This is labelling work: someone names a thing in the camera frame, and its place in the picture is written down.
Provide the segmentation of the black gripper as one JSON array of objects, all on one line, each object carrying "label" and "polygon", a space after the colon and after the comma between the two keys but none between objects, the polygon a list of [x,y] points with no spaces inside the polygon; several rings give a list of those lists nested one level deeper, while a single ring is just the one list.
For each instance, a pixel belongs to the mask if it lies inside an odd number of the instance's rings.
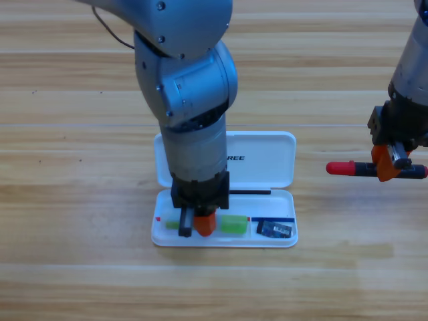
[{"label": "black gripper", "polygon": [[410,100],[387,100],[376,106],[367,126],[374,144],[372,162],[380,182],[396,178],[411,166],[406,155],[427,146],[427,107]]},{"label": "black gripper", "polygon": [[173,207],[181,210],[178,234],[196,231],[209,237],[216,230],[216,211],[229,208],[229,171],[221,171],[208,181],[184,181],[173,177]]}]

